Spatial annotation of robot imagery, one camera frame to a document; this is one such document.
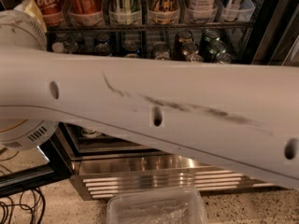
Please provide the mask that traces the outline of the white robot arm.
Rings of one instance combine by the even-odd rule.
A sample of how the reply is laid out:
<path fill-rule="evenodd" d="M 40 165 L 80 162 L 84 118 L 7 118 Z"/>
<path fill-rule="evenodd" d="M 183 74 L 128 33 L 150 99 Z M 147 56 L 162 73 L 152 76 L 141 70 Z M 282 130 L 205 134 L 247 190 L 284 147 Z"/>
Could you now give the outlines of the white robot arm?
<path fill-rule="evenodd" d="M 1 142 L 47 141 L 60 123 L 299 188 L 299 69 L 48 51 L 41 24 L 0 13 Z"/>

